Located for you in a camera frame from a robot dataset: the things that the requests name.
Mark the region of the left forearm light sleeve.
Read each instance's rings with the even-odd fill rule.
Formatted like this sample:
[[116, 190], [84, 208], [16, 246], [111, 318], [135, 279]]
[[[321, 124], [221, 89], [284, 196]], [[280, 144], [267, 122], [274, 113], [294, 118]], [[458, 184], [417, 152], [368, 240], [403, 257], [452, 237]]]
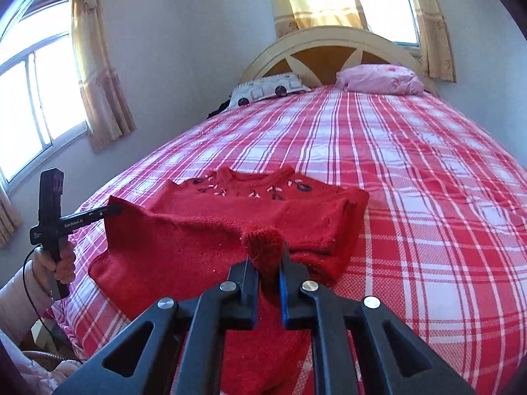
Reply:
[[35, 279], [30, 261], [1, 289], [1, 331], [18, 345], [53, 303]]

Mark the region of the person's left hand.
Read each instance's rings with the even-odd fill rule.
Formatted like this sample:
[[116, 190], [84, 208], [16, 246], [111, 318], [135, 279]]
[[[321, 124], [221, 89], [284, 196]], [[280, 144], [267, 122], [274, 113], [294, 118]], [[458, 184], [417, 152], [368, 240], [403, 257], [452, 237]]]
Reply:
[[72, 283], [75, 278], [75, 259], [74, 253], [75, 244], [67, 241], [60, 250], [61, 259], [55, 262], [51, 254], [41, 247], [37, 247], [33, 252], [32, 273], [40, 286], [45, 291], [50, 291], [49, 276], [52, 275], [54, 279], [63, 284]]

